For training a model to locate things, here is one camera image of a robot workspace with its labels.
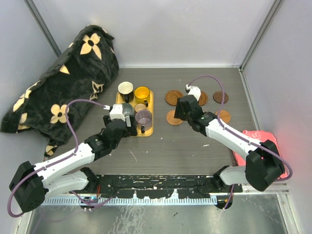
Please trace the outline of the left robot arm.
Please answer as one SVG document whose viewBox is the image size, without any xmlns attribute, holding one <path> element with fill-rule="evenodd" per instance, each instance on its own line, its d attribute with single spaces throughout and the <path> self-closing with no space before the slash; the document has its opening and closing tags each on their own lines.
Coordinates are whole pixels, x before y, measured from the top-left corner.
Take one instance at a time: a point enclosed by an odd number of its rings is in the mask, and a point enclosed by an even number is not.
<svg viewBox="0 0 312 234">
<path fill-rule="evenodd" d="M 83 167 L 73 174 L 69 172 L 103 158 L 116 149 L 123 138 L 137 134 L 132 115 L 124 119 L 109 116 L 104 119 L 105 128 L 78 147 L 45 162 L 32 165 L 26 161 L 18 167 L 9 185 L 9 199 L 16 200 L 23 214 L 58 194 L 76 190 L 93 193 L 97 189 L 98 179 L 91 169 Z"/>
</svg>

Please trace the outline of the light wooden coaster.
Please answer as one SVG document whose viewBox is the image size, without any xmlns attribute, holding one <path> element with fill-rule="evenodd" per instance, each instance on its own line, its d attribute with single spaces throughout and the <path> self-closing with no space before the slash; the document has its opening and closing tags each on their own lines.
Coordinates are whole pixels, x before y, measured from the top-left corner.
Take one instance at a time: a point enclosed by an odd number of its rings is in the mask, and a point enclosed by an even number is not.
<svg viewBox="0 0 312 234">
<path fill-rule="evenodd" d="M 219 118 L 224 122 L 224 123 L 229 123 L 231 120 L 231 115 L 228 111 L 226 110 L 221 110 Z"/>
</svg>

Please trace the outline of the brown wooden saucer coaster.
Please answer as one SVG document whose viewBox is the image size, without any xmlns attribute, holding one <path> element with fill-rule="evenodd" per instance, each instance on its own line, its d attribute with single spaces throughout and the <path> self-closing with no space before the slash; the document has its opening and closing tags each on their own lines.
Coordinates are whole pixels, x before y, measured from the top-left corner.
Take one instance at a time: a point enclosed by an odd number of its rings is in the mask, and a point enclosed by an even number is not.
<svg viewBox="0 0 312 234">
<path fill-rule="evenodd" d="M 177 100 L 183 97 L 179 90 L 170 90 L 165 95 L 165 100 L 169 105 L 176 106 Z"/>
<path fill-rule="evenodd" d="M 205 92 L 201 91 L 201 95 L 200 95 L 198 104 L 199 104 L 200 106 L 203 106 L 203 105 L 205 105 L 207 102 L 208 102 L 208 96 L 207 96 L 207 94 L 206 94 Z"/>
</svg>

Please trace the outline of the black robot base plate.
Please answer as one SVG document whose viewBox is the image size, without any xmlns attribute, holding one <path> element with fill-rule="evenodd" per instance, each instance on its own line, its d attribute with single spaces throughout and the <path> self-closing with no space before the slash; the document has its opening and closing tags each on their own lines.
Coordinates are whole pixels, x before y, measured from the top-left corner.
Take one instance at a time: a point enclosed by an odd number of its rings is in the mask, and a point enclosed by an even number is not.
<svg viewBox="0 0 312 234">
<path fill-rule="evenodd" d="M 229 193 L 231 187 L 217 188 L 207 175 L 98 175 L 81 193 L 99 192 L 105 198 L 170 198 L 176 191 L 179 199 L 209 198 L 213 193 Z"/>
</svg>

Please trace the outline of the dark wooden coaster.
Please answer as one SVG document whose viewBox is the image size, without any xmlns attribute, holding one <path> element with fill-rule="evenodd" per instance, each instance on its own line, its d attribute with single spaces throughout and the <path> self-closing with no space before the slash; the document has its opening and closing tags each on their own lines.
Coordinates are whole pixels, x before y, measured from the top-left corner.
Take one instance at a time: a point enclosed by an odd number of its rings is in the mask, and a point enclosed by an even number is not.
<svg viewBox="0 0 312 234">
<path fill-rule="evenodd" d="M 222 92 L 222 91 L 216 91 L 214 94 L 213 94 L 213 99 L 215 102 L 217 103 L 220 103 L 222 102 L 222 99 L 224 99 L 223 103 L 227 103 L 228 100 L 229 100 L 229 96 Z"/>
</svg>

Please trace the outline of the woven rattan coaster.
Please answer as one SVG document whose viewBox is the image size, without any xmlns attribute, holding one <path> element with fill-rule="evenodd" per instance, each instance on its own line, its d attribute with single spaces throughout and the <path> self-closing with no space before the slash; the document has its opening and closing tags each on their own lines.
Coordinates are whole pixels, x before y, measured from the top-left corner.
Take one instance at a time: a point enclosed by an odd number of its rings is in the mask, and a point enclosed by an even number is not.
<svg viewBox="0 0 312 234">
<path fill-rule="evenodd" d="M 174 118 L 174 115 L 175 115 L 175 110 L 170 110 L 166 115 L 167 122 L 170 125 L 174 125 L 174 126 L 182 124 L 183 121 L 178 118 Z"/>
</svg>

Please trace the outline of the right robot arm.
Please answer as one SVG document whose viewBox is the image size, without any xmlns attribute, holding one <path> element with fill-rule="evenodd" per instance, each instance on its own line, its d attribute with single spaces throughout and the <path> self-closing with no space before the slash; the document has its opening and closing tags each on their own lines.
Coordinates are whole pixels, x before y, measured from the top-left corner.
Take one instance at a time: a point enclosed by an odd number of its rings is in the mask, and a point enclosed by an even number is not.
<svg viewBox="0 0 312 234">
<path fill-rule="evenodd" d="M 225 192 L 233 184 L 250 184 L 263 192 L 285 173 L 274 142 L 247 137 L 215 114 L 204 112 L 193 95 L 177 100 L 174 117 L 188 122 L 194 131 L 222 143 L 245 160 L 243 166 L 224 166 L 214 173 L 214 187 L 219 192 Z"/>
</svg>

